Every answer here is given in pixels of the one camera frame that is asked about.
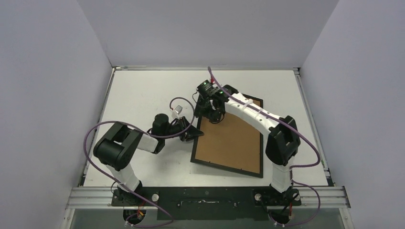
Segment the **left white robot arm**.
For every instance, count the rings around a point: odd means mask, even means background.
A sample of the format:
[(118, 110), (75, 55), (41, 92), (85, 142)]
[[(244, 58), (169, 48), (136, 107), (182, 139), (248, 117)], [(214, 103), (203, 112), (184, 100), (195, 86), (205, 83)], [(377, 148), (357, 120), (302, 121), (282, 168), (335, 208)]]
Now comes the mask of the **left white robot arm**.
[(130, 205), (142, 201), (142, 182), (136, 177), (130, 162), (137, 149), (158, 154), (167, 138), (179, 137), (181, 141), (192, 141), (203, 136), (203, 131), (192, 126), (185, 117), (169, 122), (166, 114), (158, 114), (152, 128), (146, 134), (116, 122), (96, 143), (93, 155), (105, 165), (118, 180), (115, 195)]

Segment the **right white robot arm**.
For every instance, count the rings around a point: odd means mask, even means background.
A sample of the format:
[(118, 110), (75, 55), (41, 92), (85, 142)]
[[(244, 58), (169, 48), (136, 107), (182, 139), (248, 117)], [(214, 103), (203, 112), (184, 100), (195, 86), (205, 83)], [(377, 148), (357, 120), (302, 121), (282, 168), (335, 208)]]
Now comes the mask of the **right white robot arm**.
[(196, 117), (205, 117), (215, 123), (226, 113), (235, 115), (267, 138), (265, 154), (272, 162), (270, 203), (301, 205), (299, 191), (293, 187), (291, 169), (300, 146), (295, 119), (272, 115), (230, 85), (216, 86), (206, 80), (196, 91), (199, 94)]

